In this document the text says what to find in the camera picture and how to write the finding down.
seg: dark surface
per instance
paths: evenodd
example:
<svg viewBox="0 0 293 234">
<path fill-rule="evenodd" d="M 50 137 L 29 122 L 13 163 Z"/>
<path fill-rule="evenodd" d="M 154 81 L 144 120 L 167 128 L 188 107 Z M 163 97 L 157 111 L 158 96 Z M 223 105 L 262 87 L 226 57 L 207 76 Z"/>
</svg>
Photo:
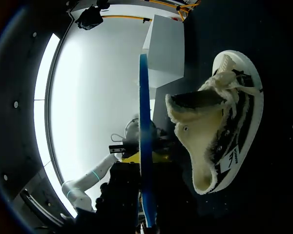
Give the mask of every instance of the dark surface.
<svg viewBox="0 0 293 234">
<path fill-rule="evenodd" d="M 214 216 L 219 225 L 224 224 L 219 228 L 231 229 L 234 222 L 252 223 L 252 227 L 293 223 L 293 5 L 284 4 L 278 8 L 262 1 L 202 1 L 184 22 L 184 78 L 156 92 L 153 121 L 174 137 L 165 94 L 196 91 L 211 76 L 218 53 L 229 49 L 244 53 L 261 76 L 262 122 L 229 187 L 196 194 L 189 155 L 182 146 L 174 149 L 173 157 L 182 165 L 184 179 L 197 199 L 199 215 Z"/>
</svg>

